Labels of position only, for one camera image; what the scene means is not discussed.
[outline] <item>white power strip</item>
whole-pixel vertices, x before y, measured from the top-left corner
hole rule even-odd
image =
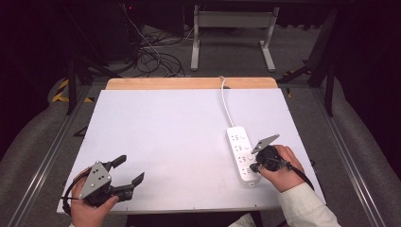
[[[260,180],[260,174],[251,170],[250,165],[255,163],[255,155],[245,129],[240,126],[227,129],[227,139],[230,145],[233,161],[241,183],[253,187]]]

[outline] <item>white cable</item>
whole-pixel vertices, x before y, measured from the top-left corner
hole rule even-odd
[[[135,23],[131,20],[130,16],[127,13],[127,10],[125,8],[124,4],[120,4],[120,6],[123,8],[124,13],[126,14],[127,19],[130,21],[130,23],[135,27],[136,31],[138,32],[138,34],[142,37],[142,39],[144,39],[144,41],[146,41],[148,43],[148,45],[153,49],[154,52],[156,52],[157,57],[159,57],[159,59],[157,60],[157,65],[160,64],[160,54],[159,52],[157,52],[157,50],[148,42],[147,38],[145,38],[145,36],[142,35],[142,33],[139,31],[138,27],[135,25]]]
[[[186,36],[186,38],[183,39],[183,41],[180,42],[179,44],[154,45],[152,48],[160,48],[160,47],[168,47],[168,46],[178,46],[178,45],[181,45],[181,44],[185,43],[185,41],[188,40],[189,35],[191,35],[191,33],[192,33],[193,30],[194,30],[194,27],[192,27],[192,29],[189,31],[189,34]],[[171,41],[171,40],[173,40],[173,39],[169,39],[169,40],[165,40],[165,41],[160,41],[160,42],[158,42],[158,43],[164,43],[164,42]]]
[[[227,105],[225,104],[225,99],[224,99],[224,82],[225,82],[225,77],[220,76],[220,78],[223,80],[223,82],[221,83],[220,91],[221,91],[221,99],[223,100],[223,104],[224,104],[224,109],[225,109],[225,111],[226,111],[226,113],[227,113],[228,119],[230,120],[231,126],[232,126],[232,127],[235,127],[235,125],[234,125],[234,123],[233,123],[233,120],[231,119],[230,113],[229,113],[228,110],[227,110]]]

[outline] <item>wire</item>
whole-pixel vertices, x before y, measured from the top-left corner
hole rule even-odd
[[[165,44],[165,45],[154,45],[154,48],[160,48],[160,47],[169,47],[169,46],[178,46],[181,45],[183,43],[185,43],[188,39],[189,36],[191,35],[192,31],[194,30],[194,27],[192,27],[192,29],[189,31],[188,35],[185,37],[185,39],[178,39],[177,42],[180,42],[179,44],[177,44],[177,42],[173,43],[173,44]],[[161,40],[158,43],[164,43],[164,42],[168,42],[174,39],[169,39],[169,40]]]
[[[223,80],[223,82],[221,83],[220,91],[221,91],[221,99],[222,99],[223,104],[224,104],[224,109],[225,109],[225,111],[226,111],[226,113],[227,113],[228,119],[230,120],[231,126],[232,126],[232,127],[235,127],[235,125],[234,125],[234,123],[233,123],[233,120],[231,119],[230,113],[228,112],[227,105],[226,105],[225,99],[224,99],[224,82],[225,82],[225,77],[224,77],[224,76],[220,76],[220,78]]]
[[[137,27],[137,26],[135,25],[135,23],[130,19],[130,16],[128,15],[127,10],[126,10],[126,8],[125,8],[125,5],[124,5],[124,4],[120,4],[120,6],[123,8],[123,11],[124,11],[124,13],[125,13],[125,15],[126,15],[126,17],[127,17],[127,20],[130,21],[131,25],[133,25],[133,27],[135,27],[136,31],[137,31],[138,34],[142,37],[142,39],[144,39],[144,41],[146,41],[146,42],[148,43],[148,45],[153,49],[153,51],[154,51],[154,52],[157,54],[157,56],[159,56],[159,58],[160,58],[159,52],[157,52],[157,50],[156,50],[155,48],[153,48],[153,46],[148,42],[147,38],[145,38],[145,36],[142,35],[141,31],[139,31],[138,27]]]
[[[68,197],[68,195],[71,192],[71,189],[73,189],[74,185],[77,184],[77,182],[84,178],[87,177],[89,175],[89,173],[91,172],[91,168],[88,168],[85,172],[79,174],[79,176],[76,177],[76,179],[71,183],[71,185],[67,188],[67,190],[65,191],[65,194],[62,198],[62,209],[64,210],[64,212],[71,216],[71,206],[68,204],[68,200],[76,200],[76,198],[70,198]]]

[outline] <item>power cord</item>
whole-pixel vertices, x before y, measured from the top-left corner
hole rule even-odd
[[[232,126],[232,127],[235,127],[235,125],[234,125],[234,123],[233,123],[233,120],[231,119],[230,113],[228,112],[227,105],[226,105],[226,103],[225,103],[225,98],[224,98],[224,83],[225,83],[225,77],[224,77],[224,76],[220,76],[220,78],[222,79],[221,87],[220,87],[220,91],[221,91],[221,100],[223,101],[224,109],[225,109],[225,111],[226,111],[226,114],[227,114],[228,119],[230,120],[231,126]]]

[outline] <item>metal frame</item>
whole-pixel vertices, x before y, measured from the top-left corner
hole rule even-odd
[[[199,11],[199,6],[195,6],[191,70],[198,70],[201,45],[199,39],[200,27],[267,27],[268,32],[266,33],[265,40],[260,41],[260,47],[262,48],[269,71],[275,72],[275,66],[269,52],[269,44],[278,11],[279,8],[274,8],[273,12]]]

